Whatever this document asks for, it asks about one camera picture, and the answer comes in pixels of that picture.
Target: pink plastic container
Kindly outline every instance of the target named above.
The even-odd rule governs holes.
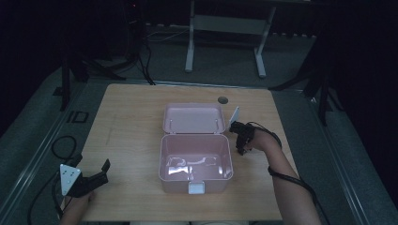
[[[222,108],[170,103],[164,113],[159,176],[167,193],[222,192],[233,175]]]

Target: black cable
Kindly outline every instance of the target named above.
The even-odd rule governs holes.
[[[116,74],[119,74],[135,67],[135,65],[137,64],[137,60],[138,58],[134,57],[124,63],[108,66],[107,68],[115,72]]]
[[[70,150],[70,154],[67,157],[61,157],[61,156],[59,156],[58,154],[55,153],[55,145],[62,139],[71,139],[71,140],[73,140],[73,147]],[[72,156],[73,156],[74,152],[76,151],[76,147],[77,147],[76,139],[74,137],[72,137],[72,136],[66,135],[66,136],[61,136],[61,137],[55,139],[55,141],[53,142],[53,144],[51,146],[51,150],[52,150],[52,153],[54,154],[54,156],[56,158],[64,159],[64,163],[63,164],[66,164],[69,160],[73,159]],[[60,213],[62,213],[62,210],[59,207],[59,203],[58,203],[58,200],[56,199],[56,195],[55,195],[55,186],[56,186],[57,181],[59,181],[59,171],[57,171],[50,177],[50,179],[48,179],[46,181],[46,183],[41,187],[41,189],[38,191],[38,193],[36,194],[35,198],[31,202],[31,204],[29,206],[28,214],[27,214],[27,224],[28,225],[32,224],[32,211],[33,211],[33,207],[34,207],[36,201],[38,200],[38,197],[41,195],[43,190],[50,184],[51,181],[53,181],[52,195],[53,195],[53,200],[54,200],[54,204],[55,204],[55,210],[57,211],[58,215]]]
[[[300,177],[300,179],[297,179],[297,178],[295,178],[295,177],[291,177],[291,176],[288,176],[288,175],[285,175],[285,174],[281,174],[281,173],[278,173],[278,172],[273,171],[273,170],[271,169],[271,167],[268,167],[268,172],[269,172],[269,175],[271,175],[271,176],[275,176],[275,177],[278,177],[278,178],[283,179],[283,180],[285,180],[285,181],[292,182],[292,183],[294,183],[294,184],[296,184],[296,185],[302,186],[303,188],[307,189],[307,190],[310,192],[310,194],[311,194],[311,196],[312,196],[312,198],[313,198],[314,205],[315,205],[315,206],[317,206],[317,205],[319,206],[319,209],[321,210],[322,215],[323,215],[324,218],[325,218],[325,221],[326,221],[328,224],[330,224],[329,218],[328,218],[328,216],[326,215],[326,213],[325,213],[325,211],[324,211],[324,209],[323,209],[321,203],[320,203],[319,200],[317,199],[315,191],[313,190],[313,188],[312,188],[311,186],[309,186],[307,183],[305,183],[305,182],[302,180],[301,177]]]
[[[143,72],[143,74],[144,74],[144,78],[146,79],[146,81],[147,81],[150,85],[156,85],[156,84],[153,82],[153,80],[150,78],[149,71],[148,71],[149,61],[150,61],[152,52],[151,52],[149,46],[147,45],[147,43],[145,43],[144,45],[146,46],[146,49],[147,49],[148,52],[149,52],[149,56],[148,56],[148,59],[147,59],[147,61],[146,61],[146,66],[144,66],[143,59],[141,58],[141,55],[138,55],[138,61],[140,62],[140,65],[141,65],[141,68],[142,68],[142,72]]]
[[[100,12],[99,12],[99,6],[98,6],[98,2],[96,1],[95,2],[95,7],[96,7],[96,11],[97,11],[97,17],[98,17],[98,19],[101,21],[101,17],[100,17]],[[124,18],[124,22],[125,22],[125,25],[126,25],[126,34],[127,34],[127,39],[126,39],[126,42],[127,42],[127,47],[126,47],[126,52],[124,53],[124,57],[127,59],[125,62],[121,62],[121,63],[117,63],[117,64],[115,64],[115,65],[111,65],[111,66],[104,66],[105,68],[108,68],[108,69],[110,69],[111,71],[118,71],[119,69],[122,69],[122,68],[124,68],[125,70],[127,70],[127,69],[129,69],[129,68],[131,68],[131,67],[133,67],[134,65],[135,65],[135,63],[136,63],[136,61],[137,61],[137,58],[135,57],[135,56],[131,56],[130,54],[129,54],[129,49],[130,49],[130,38],[131,38],[131,36],[130,36],[130,25],[129,25],[129,22],[128,22],[128,19],[127,19],[127,13],[126,13],[126,9],[125,9],[125,6],[124,6],[124,2],[123,1],[121,1],[121,2],[115,2],[115,3],[112,3],[111,5],[110,4],[102,4],[102,6],[101,7],[106,7],[106,8],[109,8],[109,7],[114,7],[114,6],[116,6],[116,5],[120,5],[121,6],[121,10],[123,11],[123,18]],[[105,32],[104,31],[104,27],[103,27],[103,25],[101,24],[101,30],[103,31],[103,32]]]
[[[70,204],[70,202],[72,202],[72,200],[73,200],[73,197],[70,197],[69,201],[65,204],[65,207],[64,207],[64,210],[63,210],[63,211],[65,211],[65,209],[68,207],[68,205]]]
[[[339,102],[337,102],[336,98],[334,98],[334,96],[330,93],[329,90],[328,90],[328,96],[331,99],[331,101],[333,102],[334,106],[336,106],[337,110],[344,112],[343,107],[339,104]]]
[[[272,132],[272,131],[266,129],[265,127],[261,126],[260,124],[258,124],[258,123],[256,123],[256,122],[248,122],[248,123],[246,124],[246,126],[248,126],[248,125],[249,125],[249,126],[252,125],[253,128],[256,128],[256,129],[265,131],[266,133],[268,133],[269,135],[271,135],[271,136],[276,140],[276,142],[278,143],[278,145],[282,148],[281,139],[278,137],[278,135],[276,135],[276,133],[274,133],[274,132]]]

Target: container lid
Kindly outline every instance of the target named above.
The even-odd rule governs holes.
[[[217,103],[169,103],[164,112],[163,130],[170,134],[223,133],[222,107]]]

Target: tabletop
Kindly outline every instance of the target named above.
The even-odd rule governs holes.
[[[159,177],[162,122],[167,103],[217,103],[225,124],[240,108],[239,122],[254,121],[275,132],[296,169],[272,94],[265,89],[111,84],[108,86],[79,164],[84,176],[100,171],[108,158],[109,183],[96,189],[85,221],[278,220],[272,178],[265,154],[253,149],[241,156],[236,134],[226,130],[234,175],[222,193],[165,193]]]

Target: cable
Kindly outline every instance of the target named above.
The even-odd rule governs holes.
[[[122,10],[123,10],[123,15],[124,15],[124,19],[126,22],[126,28],[127,28],[127,48],[126,48],[126,52],[125,52],[125,57],[128,58],[128,54],[129,54],[129,49],[130,49],[130,24],[127,20],[127,15],[126,15],[126,9],[124,7],[124,2],[121,1],[121,5],[122,5]]]
[[[61,157],[55,152],[55,145],[60,140],[63,140],[63,139],[71,139],[73,141],[73,146],[72,146],[72,148],[70,150],[70,153],[69,153],[69,155],[67,157]],[[74,152],[76,151],[76,147],[77,147],[76,139],[74,137],[72,137],[72,136],[66,135],[66,136],[61,136],[61,137],[55,139],[55,141],[53,142],[53,144],[51,146],[51,150],[52,150],[53,155],[56,158],[64,159],[64,163],[63,164],[66,164],[71,159],[74,159],[74,157],[72,157],[72,156],[73,156]],[[53,181],[52,195],[53,195],[53,200],[54,200],[54,204],[55,204],[55,210],[57,211],[58,215],[60,213],[62,213],[62,210],[59,207],[58,200],[56,199],[56,195],[55,195],[55,192],[56,192],[55,191],[55,186],[56,186],[57,181],[59,181],[59,171],[57,171],[50,177],[50,179],[48,179],[46,181],[46,183],[41,187],[41,189],[38,191],[38,193],[36,194],[35,198],[31,202],[31,204],[29,206],[29,209],[28,209],[28,214],[27,214],[27,224],[28,225],[32,224],[32,211],[33,211],[33,207],[34,207],[36,201],[38,200],[38,197],[41,195],[43,190],[50,184],[51,181]]]
[[[131,68],[133,68],[133,67],[135,67],[136,66],[136,64],[137,64],[137,59],[135,59],[134,60],[134,63],[132,63],[130,66],[128,66],[128,67],[126,67],[126,68],[124,68],[124,69],[122,69],[122,70],[118,70],[118,71],[116,71],[115,73],[116,74],[121,74],[121,73],[124,73],[124,72],[126,72],[126,71],[129,71]]]
[[[268,172],[269,172],[269,175],[271,175],[271,176],[275,176],[275,177],[278,177],[278,178],[283,179],[285,181],[292,182],[292,183],[294,183],[296,185],[302,186],[303,188],[307,189],[310,192],[310,194],[311,194],[311,196],[313,198],[314,205],[315,206],[317,206],[317,205],[319,206],[319,209],[321,210],[321,213],[324,216],[325,221],[328,224],[330,224],[329,218],[326,215],[321,203],[317,199],[315,191],[313,190],[313,188],[311,186],[309,186],[307,183],[305,183],[301,177],[300,177],[300,179],[297,179],[295,177],[291,177],[291,176],[288,176],[288,175],[285,175],[285,174],[281,174],[281,173],[273,171],[271,169],[271,167],[268,167]]]
[[[141,68],[142,68],[142,72],[143,72],[143,74],[144,74],[144,78],[146,79],[146,81],[147,81],[150,85],[156,85],[156,84],[153,82],[152,78],[150,78],[150,75],[149,75],[149,70],[148,70],[148,68],[149,68],[149,61],[150,61],[152,52],[151,52],[151,50],[150,50],[150,48],[149,48],[149,46],[148,46],[148,44],[147,44],[147,39],[146,39],[146,38],[145,38],[145,40],[144,40],[144,45],[146,46],[146,49],[147,49],[148,52],[149,52],[149,56],[148,56],[148,59],[147,59],[147,61],[146,61],[146,66],[144,66],[143,59],[141,58],[141,55],[138,55],[138,61],[140,62],[140,65],[141,65]]]
[[[328,96],[331,99],[331,101],[333,102],[334,106],[336,106],[337,110],[339,110],[340,112],[344,112],[343,107],[340,105],[339,102],[337,102],[336,98],[334,98],[334,96],[331,94],[331,92],[328,90]]]
[[[189,30],[187,29],[187,30],[184,30],[184,31],[181,31],[181,32],[154,32],[154,33],[148,35],[147,37],[149,38],[149,37],[151,37],[151,36],[153,36],[153,35],[155,35],[155,34],[160,34],[160,33],[163,33],[163,34],[167,34],[167,33],[173,34],[173,35],[171,35],[171,36],[169,36],[169,37],[165,37],[165,38],[163,38],[163,39],[159,39],[159,40],[150,39],[150,40],[149,40],[149,41],[151,41],[151,42],[162,42],[162,41],[164,41],[164,40],[168,40],[168,39],[174,38],[174,37],[176,37],[176,36],[182,35],[182,34],[184,34],[184,33],[187,33],[188,31],[189,31]]]
[[[245,126],[252,126],[253,128],[256,128],[256,129],[265,131],[266,133],[270,134],[270,135],[276,140],[276,142],[278,143],[278,145],[282,148],[281,139],[278,137],[278,135],[276,135],[276,133],[274,133],[274,132],[268,130],[267,128],[261,126],[260,124],[258,124],[258,123],[256,123],[256,122],[248,122]]]
[[[63,210],[63,212],[65,212],[65,209],[66,209],[66,208],[68,208],[68,205],[70,204],[70,202],[72,202],[72,200],[73,200],[73,198],[72,198],[72,197],[70,197],[70,199],[69,199],[68,203],[66,203],[66,204],[65,204],[65,207],[64,207],[64,210]]]

